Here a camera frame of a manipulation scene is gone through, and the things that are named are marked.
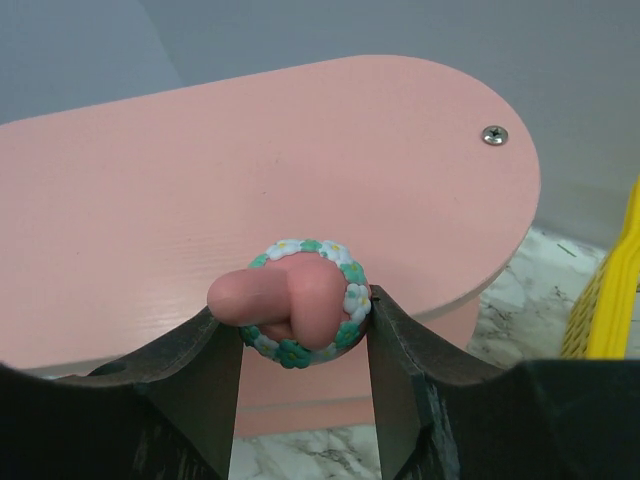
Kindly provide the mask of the pink flower-ring bunny toy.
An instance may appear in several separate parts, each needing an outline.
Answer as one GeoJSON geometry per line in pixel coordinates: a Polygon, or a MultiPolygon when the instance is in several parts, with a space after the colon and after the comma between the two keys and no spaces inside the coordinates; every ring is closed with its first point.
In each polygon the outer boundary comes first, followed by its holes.
{"type": "Polygon", "coordinates": [[[283,239],[248,267],[214,280],[207,306],[261,356],[285,369],[304,369],[360,342],[372,292],[363,266],[344,245],[283,239]]]}

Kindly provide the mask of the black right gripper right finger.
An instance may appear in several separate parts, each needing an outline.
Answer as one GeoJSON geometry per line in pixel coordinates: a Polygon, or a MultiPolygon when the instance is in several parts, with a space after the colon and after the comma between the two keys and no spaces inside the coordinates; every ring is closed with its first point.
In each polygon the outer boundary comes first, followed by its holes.
{"type": "Polygon", "coordinates": [[[639,364],[536,360],[503,370],[373,288],[367,347],[386,479],[635,479],[639,364]]]}

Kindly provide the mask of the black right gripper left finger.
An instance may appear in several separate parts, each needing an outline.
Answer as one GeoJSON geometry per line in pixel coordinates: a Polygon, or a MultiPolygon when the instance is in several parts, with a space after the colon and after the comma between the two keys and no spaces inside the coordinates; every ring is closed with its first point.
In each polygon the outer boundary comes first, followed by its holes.
{"type": "Polygon", "coordinates": [[[227,478],[242,351],[202,310],[86,376],[2,366],[2,478],[227,478]]]}

